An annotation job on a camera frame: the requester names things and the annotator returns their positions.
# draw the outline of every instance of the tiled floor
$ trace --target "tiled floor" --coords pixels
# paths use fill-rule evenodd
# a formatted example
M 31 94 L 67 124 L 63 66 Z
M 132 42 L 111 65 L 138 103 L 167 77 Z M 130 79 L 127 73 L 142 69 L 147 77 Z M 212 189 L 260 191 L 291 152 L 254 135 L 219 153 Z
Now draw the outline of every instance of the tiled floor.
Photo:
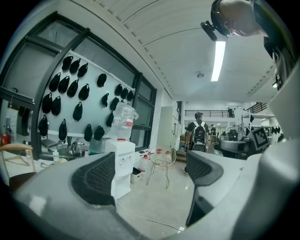
M 156 168 L 150 178 L 148 186 L 146 177 L 150 170 L 146 170 L 146 177 L 131 184 L 131 192 L 120 198 L 117 203 L 137 216 L 155 220 L 176 228 L 185 227 L 189 214 L 194 184 L 181 169 L 184 163 L 175 162 L 169 167 L 170 185 L 165 188 L 165 168 Z M 141 219 L 117 206 L 117 212 L 136 230 L 143 235 L 157 240 L 177 234 L 178 230 Z

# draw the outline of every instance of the wooden chair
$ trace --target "wooden chair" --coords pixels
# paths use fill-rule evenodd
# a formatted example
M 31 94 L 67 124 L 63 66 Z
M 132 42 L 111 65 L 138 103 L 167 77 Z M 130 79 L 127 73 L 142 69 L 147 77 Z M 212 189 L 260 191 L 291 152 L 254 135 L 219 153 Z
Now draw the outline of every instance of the wooden chair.
M 26 162 L 20 155 L 15 155 L 13 157 L 4 158 L 4 151 L 12 151 L 12 150 L 29 150 L 30 152 L 30 161 L 31 165 Z M 10 186 L 11 192 L 16 191 L 25 181 L 27 181 L 30 177 L 36 174 L 36 169 L 33 162 L 32 156 L 33 148 L 31 146 L 21 144 L 21 143 L 10 143 L 0 147 L 0 171 L 1 177 L 6 185 Z M 25 167 L 32 167 L 33 172 L 27 172 L 23 174 L 19 174 L 13 177 L 10 177 L 8 174 L 6 162 L 10 162 L 12 164 L 23 165 Z

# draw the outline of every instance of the ceiling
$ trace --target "ceiling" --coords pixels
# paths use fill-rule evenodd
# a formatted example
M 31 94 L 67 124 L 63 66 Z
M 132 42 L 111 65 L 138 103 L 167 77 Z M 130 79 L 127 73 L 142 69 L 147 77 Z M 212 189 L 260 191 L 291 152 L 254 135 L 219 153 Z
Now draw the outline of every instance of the ceiling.
M 157 66 L 153 71 L 159 73 L 173 99 L 265 102 L 274 95 L 272 85 L 262 80 L 270 79 L 275 69 L 262 36 L 225 39 L 219 81 L 210 81 L 215 43 L 200 23 L 210 20 L 213 0 L 93 1 L 116 17 L 144 47 Z M 204 73 L 203 78 L 197 78 L 198 71 Z M 255 87 L 257 93 L 251 94 Z

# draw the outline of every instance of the fluorescent light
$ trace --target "fluorescent light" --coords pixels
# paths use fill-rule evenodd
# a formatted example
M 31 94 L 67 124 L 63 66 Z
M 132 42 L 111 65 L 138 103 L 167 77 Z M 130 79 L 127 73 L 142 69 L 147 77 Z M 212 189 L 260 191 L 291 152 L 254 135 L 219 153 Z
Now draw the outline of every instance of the fluorescent light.
M 224 53 L 225 53 L 225 46 L 226 42 L 217 41 L 216 42 L 216 53 L 215 53 L 215 63 L 214 63 L 214 70 L 212 71 L 211 81 L 216 82 L 219 79 Z

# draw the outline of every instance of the railing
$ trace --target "railing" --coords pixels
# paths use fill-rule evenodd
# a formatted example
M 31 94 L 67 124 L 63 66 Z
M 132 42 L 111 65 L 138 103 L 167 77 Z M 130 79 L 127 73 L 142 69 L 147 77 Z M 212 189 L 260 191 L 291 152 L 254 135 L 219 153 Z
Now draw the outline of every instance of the railing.
M 252 107 L 246 109 L 246 111 L 250 110 L 251 113 L 259 113 L 267 108 L 266 103 L 257 103 L 253 105 Z
M 186 117 L 195 117 L 196 113 L 203 113 L 203 117 L 229 118 L 227 110 L 186 110 Z

